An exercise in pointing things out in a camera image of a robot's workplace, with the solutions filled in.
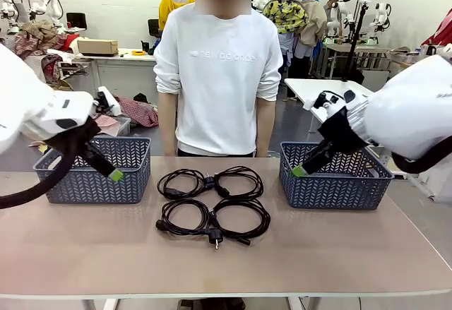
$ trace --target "cardboard box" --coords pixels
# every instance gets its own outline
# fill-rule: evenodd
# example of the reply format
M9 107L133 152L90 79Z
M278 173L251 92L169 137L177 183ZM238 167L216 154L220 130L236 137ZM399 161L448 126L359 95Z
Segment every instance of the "cardboard box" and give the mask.
M114 56L118 53L117 40L89 40L77 41L78 51L85 56Z

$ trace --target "gray plastic basket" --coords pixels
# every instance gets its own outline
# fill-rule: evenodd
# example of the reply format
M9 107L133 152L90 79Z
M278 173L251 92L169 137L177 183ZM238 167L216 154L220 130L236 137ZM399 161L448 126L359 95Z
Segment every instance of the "gray plastic basket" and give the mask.
M297 178L292 168L307 159L318 143L281 143L280 181L289 205L303 209L375 210L394 178L363 149L337 154L319 172Z
M49 192L50 203L135 204L143 197L150 176L150 139L97 136L91 142L124 176L112 181L80 157L71 171ZM60 157L50 150L33 169L40 181L52 173L49 167Z

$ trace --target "white sweatshirt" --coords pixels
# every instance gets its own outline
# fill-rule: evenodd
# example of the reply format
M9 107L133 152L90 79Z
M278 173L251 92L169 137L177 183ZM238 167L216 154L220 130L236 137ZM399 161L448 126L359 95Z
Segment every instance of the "white sweatshirt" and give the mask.
M158 92L179 94L180 150L246 155L256 149L256 97L276 100L283 64L269 19L252 10L221 20L189 4L171 12L154 56Z

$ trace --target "gray floor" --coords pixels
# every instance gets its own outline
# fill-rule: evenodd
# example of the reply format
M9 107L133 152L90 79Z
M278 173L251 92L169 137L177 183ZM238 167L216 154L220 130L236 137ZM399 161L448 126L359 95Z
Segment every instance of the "gray floor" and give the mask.
M310 112L302 109L299 102L282 102L284 88L276 107L275 130L270 150L279 151L282 141L305 141L311 122ZM132 136L151 137L152 154L162 154L158 129L133 129ZM36 149L28 148L29 140L20 137L6 153L0 155L0 171L32 171L32 166L41 157ZM452 206L434 204L407 181L393 181L388 195L436 247L444 259L452 265ZM257 298L245 299L248 310L287 310L285 299ZM121 301L119 310L173 310L177 300L173 299L126 299ZM97 303L101 309L102 302ZM0 299L0 310L82 310L75 301L27 301ZM321 310L359 310L359 302L352 298L330 298L321 302ZM363 297L363 310L449 310L452 309L452 293L422 297Z

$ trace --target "black power cord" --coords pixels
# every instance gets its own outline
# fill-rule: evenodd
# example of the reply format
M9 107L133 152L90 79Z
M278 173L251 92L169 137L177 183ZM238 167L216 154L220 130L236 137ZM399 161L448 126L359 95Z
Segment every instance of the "black power cord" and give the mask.
M195 229L179 227L170 220L171 213L174 209L184 204L196 206L201 213L201 221ZM169 232L177 236L206 235L209 237L209 243L215 245L215 248L218 249L218 244L223 242L223 236L219 229L209 228L209 218L209 209L204 203L192 198L183 198L163 205L162 218L155 223L155 227L160 231Z
M220 179L223 177L246 177L253 181L254 188L246 193L241 193L238 195L231 195L229 191L220 185ZM230 169L227 169L223 172L220 172L219 174L215 174L213 177L213 181L215 182L215 190L218 192L218 194L223 198L239 198L239 199L246 199L251 200L253 198L258 198L262 196L263 193L263 183L261 177L255 172L254 170L250 169L249 167L243 167L243 166L237 166L237 167L231 167Z
M217 219L217 213L223 208L226 208L228 206L244 206L245 208L250 208L254 211L256 211L261 216L261 224L247 232L235 232L228 229L225 229L220 225ZM223 199L220 201L210 212L210 223L212 226L214 226L216 229L219 229L222 233L222 235L226 238L235 239L236 241L245 244L250 245L250 239L256 238L264 234L268 227L270 226L270 214L267 212L267 210L263 207L261 202L259 202L257 199Z
M189 176L196 180L196 185L192 190L184 192L177 189L169 188L168 183L178 176ZM179 169L163 176L157 184L158 192L170 200L178 200L181 198L192 198L213 188L215 183L212 177L204 177L198 170Z

